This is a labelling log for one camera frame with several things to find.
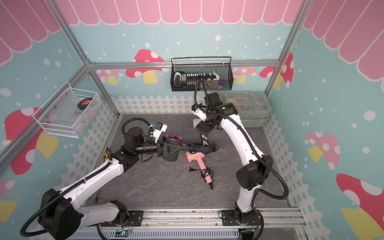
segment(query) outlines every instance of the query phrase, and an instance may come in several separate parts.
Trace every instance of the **pink mushroom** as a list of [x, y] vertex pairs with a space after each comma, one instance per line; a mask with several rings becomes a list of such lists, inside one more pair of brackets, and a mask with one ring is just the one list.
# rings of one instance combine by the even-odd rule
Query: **pink mushroom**
[[275, 89], [277, 91], [280, 90], [280, 83], [284, 79], [285, 86], [289, 88], [292, 83], [293, 78], [293, 72], [294, 72], [294, 63], [293, 63], [293, 55], [292, 53], [289, 53], [287, 61], [285, 61], [285, 64], [283, 66], [283, 69], [280, 72], [280, 75], [277, 77], [277, 81], [275, 83]]
[[235, 83], [245, 83], [245, 76], [256, 76], [255, 67], [238, 67], [232, 70], [233, 78], [237, 78]]
[[[23, 108], [5, 118], [4, 125], [7, 140], [3, 141], [3, 145], [9, 144], [23, 130], [33, 119], [32, 114], [37, 110], [38, 108]], [[51, 157], [57, 148], [58, 141], [57, 137], [50, 136], [43, 129], [40, 129], [11, 162], [13, 173], [21, 175], [31, 168], [36, 149], [40, 150], [46, 158]]]
[[346, 174], [338, 174], [340, 190], [359, 208], [342, 208], [342, 212], [359, 239], [378, 239], [384, 236], [384, 191]]
[[268, 78], [268, 77], [272, 76], [274, 70], [275, 70], [274, 67], [272, 67], [272, 66], [268, 66], [268, 67], [264, 68], [264, 69], [260, 72], [259, 75], [260, 75], [260, 77], [262, 77], [262, 78]]
[[122, 72], [118, 69], [99, 69], [96, 73], [103, 83], [106, 82], [105, 79], [107, 79], [109, 85], [116, 85], [118, 83], [114, 76], [123, 76]]
[[[133, 62], [156, 62], [156, 61], [164, 62], [164, 60], [159, 55], [147, 49], [141, 49], [133, 59]], [[169, 68], [127, 69], [125, 74], [130, 78], [135, 78], [143, 74], [144, 83], [157, 83], [159, 80], [155, 75], [155, 70], [168, 72]]]
[[308, 152], [315, 162], [318, 162], [324, 155], [331, 170], [337, 168], [340, 161], [340, 147], [336, 137], [321, 132], [307, 132], [306, 144], [314, 145]]

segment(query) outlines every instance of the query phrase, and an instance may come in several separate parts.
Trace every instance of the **mounting plate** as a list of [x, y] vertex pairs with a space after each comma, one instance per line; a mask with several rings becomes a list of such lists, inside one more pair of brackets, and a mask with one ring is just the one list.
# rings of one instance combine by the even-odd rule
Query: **mounting plate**
[[[129, 216], [132, 218], [132, 227], [140, 227], [143, 220], [143, 211], [128, 211]], [[112, 222], [101, 223], [102, 227], [116, 227], [117, 225]], [[131, 227], [131, 223], [127, 223], [124, 226]]]
[[246, 225], [243, 225], [237, 222], [233, 210], [222, 210], [221, 215], [223, 218], [223, 226], [240, 226], [240, 225], [241, 226], [257, 226], [258, 224], [260, 224], [259, 219], [261, 219], [261, 216], [257, 214], [257, 216], [254, 216], [254, 217], [257, 218], [258, 222], [256, 222], [254, 218], [251, 218], [249, 223], [247, 223]]

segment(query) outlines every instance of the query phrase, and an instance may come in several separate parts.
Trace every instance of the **yellow mushroom stem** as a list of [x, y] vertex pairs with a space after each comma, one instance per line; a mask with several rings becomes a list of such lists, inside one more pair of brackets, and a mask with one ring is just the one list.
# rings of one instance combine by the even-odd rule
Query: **yellow mushroom stem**
[[155, 75], [155, 70], [149, 70], [143, 73], [144, 75], [144, 83], [157, 83], [159, 80]]

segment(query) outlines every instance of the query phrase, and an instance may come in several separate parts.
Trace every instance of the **white wire basket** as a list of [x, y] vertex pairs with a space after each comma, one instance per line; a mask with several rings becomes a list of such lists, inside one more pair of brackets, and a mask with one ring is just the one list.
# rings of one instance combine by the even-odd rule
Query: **white wire basket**
[[[33, 114], [33, 118], [47, 134], [80, 138], [101, 106], [101, 99], [97, 92], [72, 88], [69, 82], [64, 85], [66, 84], [68, 88], [64, 88], [62, 93], [44, 108], [53, 96], [50, 97]], [[78, 103], [87, 98], [92, 100], [84, 110], [80, 110]]]

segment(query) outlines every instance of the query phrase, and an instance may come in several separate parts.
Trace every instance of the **mushroom illustration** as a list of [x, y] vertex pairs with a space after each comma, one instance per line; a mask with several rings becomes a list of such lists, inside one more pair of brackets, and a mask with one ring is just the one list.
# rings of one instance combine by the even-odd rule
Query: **mushroom illustration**
[[268, 78], [268, 77], [272, 76], [274, 69], [275, 69], [274, 67], [272, 67], [272, 66], [268, 66], [268, 67], [264, 68], [264, 69], [260, 72], [259, 75], [260, 75], [260, 77], [262, 77], [262, 78]]
[[245, 76], [256, 76], [255, 67], [238, 67], [232, 70], [233, 78], [237, 78], [235, 83], [245, 83]]
[[[0, 181], [0, 198], [15, 184], [15, 180]], [[16, 201], [0, 201], [0, 223], [5, 223], [16, 208]]]
[[310, 142], [314, 145], [308, 152], [315, 162], [319, 162], [324, 155], [331, 170], [337, 168], [340, 161], [340, 147], [336, 137], [321, 132], [307, 132], [306, 144]]
[[345, 219], [359, 239], [373, 240], [384, 236], [384, 191], [346, 174], [338, 174], [340, 190], [357, 205], [357, 209], [342, 208]]
[[[159, 55], [157, 55], [156, 53], [148, 49], [141, 49], [140, 51], [138, 51], [135, 58], [133, 59], [133, 62], [156, 62], [156, 61], [164, 62], [164, 60]], [[155, 70], [168, 72], [169, 68], [127, 69], [125, 74], [130, 78], [135, 78], [143, 74], [144, 83], [157, 83], [159, 80], [155, 75]]]
[[[19, 134], [32, 120], [32, 114], [37, 110], [38, 108], [23, 108], [5, 118], [4, 126], [7, 140], [3, 141], [3, 145], [9, 144]], [[59, 139], [57, 137], [48, 135], [43, 129], [40, 129], [11, 162], [13, 173], [16, 175], [26, 173], [32, 166], [36, 150], [42, 152], [45, 158], [50, 158], [58, 145]]]
[[105, 79], [107, 79], [109, 85], [116, 85], [118, 83], [114, 76], [123, 76], [122, 72], [118, 69], [99, 69], [96, 73], [103, 83], [106, 82]]

